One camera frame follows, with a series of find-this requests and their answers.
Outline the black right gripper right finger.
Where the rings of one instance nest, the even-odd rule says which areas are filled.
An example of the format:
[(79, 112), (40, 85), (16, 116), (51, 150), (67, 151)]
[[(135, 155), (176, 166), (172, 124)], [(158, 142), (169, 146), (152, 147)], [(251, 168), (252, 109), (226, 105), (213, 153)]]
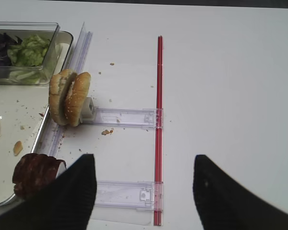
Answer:
[(211, 159), (194, 160), (193, 197), (205, 230), (288, 230), (288, 214), (241, 186)]

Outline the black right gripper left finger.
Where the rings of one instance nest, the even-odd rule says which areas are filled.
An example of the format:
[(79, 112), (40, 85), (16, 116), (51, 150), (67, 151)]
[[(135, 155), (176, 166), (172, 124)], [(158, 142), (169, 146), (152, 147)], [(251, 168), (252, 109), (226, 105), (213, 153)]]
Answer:
[(58, 179), (0, 215), (0, 230), (85, 230), (96, 200), (93, 154), (83, 154)]

